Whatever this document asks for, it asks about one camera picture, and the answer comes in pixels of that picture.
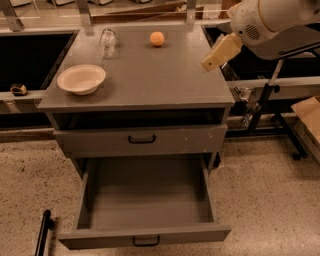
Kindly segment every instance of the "drawer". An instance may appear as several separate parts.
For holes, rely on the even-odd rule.
[[[226,125],[55,131],[67,157],[138,156],[218,152]]]
[[[88,160],[69,249],[223,241],[199,154]]]

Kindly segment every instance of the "black pole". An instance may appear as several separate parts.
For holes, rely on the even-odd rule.
[[[54,227],[54,222],[50,217],[51,217],[51,211],[45,210],[43,212],[35,256],[43,256],[44,248],[46,246],[48,229],[52,229]]]

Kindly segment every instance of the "metal bracket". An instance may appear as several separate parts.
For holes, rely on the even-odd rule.
[[[246,110],[243,114],[242,123],[248,128],[251,116],[261,110],[261,106],[256,99],[255,91],[250,88],[238,88],[235,87],[234,90],[239,95],[242,102],[246,104]]]
[[[14,100],[4,100],[3,103],[7,106],[10,113],[21,113],[21,110]]]

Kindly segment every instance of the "gray cabinet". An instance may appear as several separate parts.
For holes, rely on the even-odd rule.
[[[58,239],[69,249],[223,241],[231,228],[217,222],[209,172],[233,97],[220,71],[199,69],[209,49],[201,26],[114,29],[121,40],[116,58],[101,64],[91,48],[84,58],[76,40],[65,59],[89,59],[110,68],[110,78],[88,96],[63,92],[54,81],[39,105],[83,182],[74,230]],[[155,29],[166,34],[166,51],[146,46]],[[124,69],[137,56],[140,66]],[[149,65],[154,57],[158,66]]]

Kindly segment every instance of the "open drawer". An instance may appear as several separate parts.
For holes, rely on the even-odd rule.
[[[69,249],[223,241],[199,154],[88,160]]]

